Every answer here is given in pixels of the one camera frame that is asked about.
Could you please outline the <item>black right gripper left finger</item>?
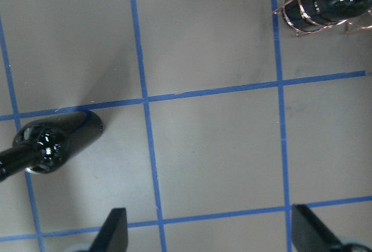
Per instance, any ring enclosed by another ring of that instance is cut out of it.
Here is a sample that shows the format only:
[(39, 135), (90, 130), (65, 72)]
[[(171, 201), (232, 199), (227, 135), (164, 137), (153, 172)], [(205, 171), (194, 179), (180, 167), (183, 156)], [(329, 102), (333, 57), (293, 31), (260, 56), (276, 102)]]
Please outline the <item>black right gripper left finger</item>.
[(114, 208), (103, 223), (88, 251), (125, 252), (128, 248), (128, 226), (125, 208)]

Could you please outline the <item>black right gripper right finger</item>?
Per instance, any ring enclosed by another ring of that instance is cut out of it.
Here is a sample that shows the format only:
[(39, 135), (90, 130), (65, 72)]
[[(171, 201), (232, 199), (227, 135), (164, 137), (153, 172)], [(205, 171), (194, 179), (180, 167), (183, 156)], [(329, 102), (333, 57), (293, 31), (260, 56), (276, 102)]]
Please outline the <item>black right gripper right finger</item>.
[(306, 204), (293, 205), (291, 214), (291, 240), (297, 251), (342, 251), (339, 238)]

